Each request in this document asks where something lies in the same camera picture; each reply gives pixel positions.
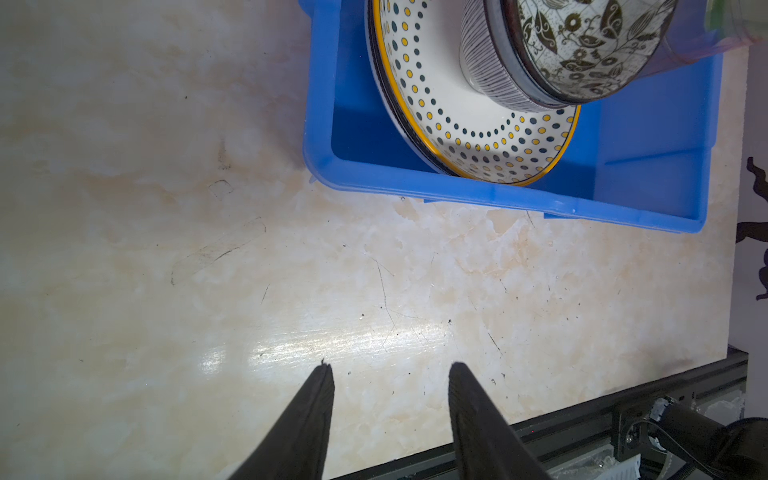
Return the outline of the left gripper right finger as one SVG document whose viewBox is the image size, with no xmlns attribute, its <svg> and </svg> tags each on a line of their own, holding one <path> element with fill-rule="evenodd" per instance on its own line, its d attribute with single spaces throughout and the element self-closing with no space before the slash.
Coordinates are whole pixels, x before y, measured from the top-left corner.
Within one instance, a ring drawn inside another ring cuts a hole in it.
<svg viewBox="0 0 768 480">
<path fill-rule="evenodd" d="M 456 468 L 461 479 L 549 477 L 464 363 L 451 365 L 448 403 Z"/>
</svg>

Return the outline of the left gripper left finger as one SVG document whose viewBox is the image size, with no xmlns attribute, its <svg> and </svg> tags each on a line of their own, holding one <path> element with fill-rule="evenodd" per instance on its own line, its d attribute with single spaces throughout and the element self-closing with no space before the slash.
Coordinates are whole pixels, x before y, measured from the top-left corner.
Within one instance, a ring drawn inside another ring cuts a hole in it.
<svg viewBox="0 0 768 480">
<path fill-rule="evenodd" d="M 320 479 L 334 404 L 328 363 L 316 366 L 273 427 L 232 479 Z"/>
</svg>

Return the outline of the black striped rim white plate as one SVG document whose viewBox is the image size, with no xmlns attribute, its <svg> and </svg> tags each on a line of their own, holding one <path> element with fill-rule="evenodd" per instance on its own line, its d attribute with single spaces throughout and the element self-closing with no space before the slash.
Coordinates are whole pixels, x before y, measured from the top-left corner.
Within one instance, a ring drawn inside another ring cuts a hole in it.
<svg viewBox="0 0 768 480">
<path fill-rule="evenodd" d="M 373 1 L 364 2 L 366 44 L 368 57 L 373 72 L 373 78 L 376 82 L 387 114 L 389 115 L 390 120 L 410 150 L 422 162 L 424 162 L 429 166 L 430 169 L 437 173 L 456 176 L 456 173 L 443 165 L 435 154 L 429 152 L 427 146 L 418 139 L 416 132 L 408 125 L 405 112 L 403 108 L 398 104 L 395 90 L 390 85 L 387 77 L 388 64 L 385 59 L 385 55 L 382 54 L 379 49 L 377 34 L 375 31 L 376 22 L 374 20 L 373 7 Z"/>
</svg>

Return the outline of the green black patterned bowl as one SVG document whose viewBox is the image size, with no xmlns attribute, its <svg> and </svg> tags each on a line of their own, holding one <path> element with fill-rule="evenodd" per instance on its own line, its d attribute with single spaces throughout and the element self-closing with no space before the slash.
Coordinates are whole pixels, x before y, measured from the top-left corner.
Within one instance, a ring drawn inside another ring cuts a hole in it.
<svg viewBox="0 0 768 480">
<path fill-rule="evenodd" d="M 507 1 L 511 38 L 533 78 L 569 104 L 601 100 L 646 66 L 675 1 Z"/>
</svg>

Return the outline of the dotted plate yellow rim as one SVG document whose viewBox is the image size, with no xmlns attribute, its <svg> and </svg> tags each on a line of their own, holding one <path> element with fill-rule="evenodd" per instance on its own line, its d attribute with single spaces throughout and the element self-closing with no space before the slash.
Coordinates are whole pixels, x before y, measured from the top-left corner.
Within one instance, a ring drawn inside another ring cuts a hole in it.
<svg viewBox="0 0 768 480">
<path fill-rule="evenodd" d="M 460 64 L 462 1 L 373 1 L 379 49 L 408 125 L 457 177 L 524 186 L 565 154 L 581 109 L 505 108 L 475 90 Z"/>
</svg>

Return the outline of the pink transparent cup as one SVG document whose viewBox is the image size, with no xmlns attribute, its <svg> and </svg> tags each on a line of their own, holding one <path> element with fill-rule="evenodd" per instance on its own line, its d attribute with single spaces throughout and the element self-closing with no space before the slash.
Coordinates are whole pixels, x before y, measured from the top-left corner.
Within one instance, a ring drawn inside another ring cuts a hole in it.
<svg viewBox="0 0 768 480">
<path fill-rule="evenodd" d="M 729 50 L 729 41 L 706 25 L 708 2 L 680 0 L 671 23 L 639 78 L 646 78 Z"/>
</svg>

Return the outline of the green transparent cup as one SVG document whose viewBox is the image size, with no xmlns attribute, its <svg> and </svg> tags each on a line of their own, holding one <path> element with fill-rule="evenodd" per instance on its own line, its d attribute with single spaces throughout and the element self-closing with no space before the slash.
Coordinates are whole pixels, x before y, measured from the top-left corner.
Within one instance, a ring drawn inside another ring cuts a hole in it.
<svg viewBox="0 0 768 480">
<path fill-rule="evenodd" d="M 705 25 L 720 39 L 757 43 L 767 39 L 767 0 L 709 0 Z"/>
</svg>

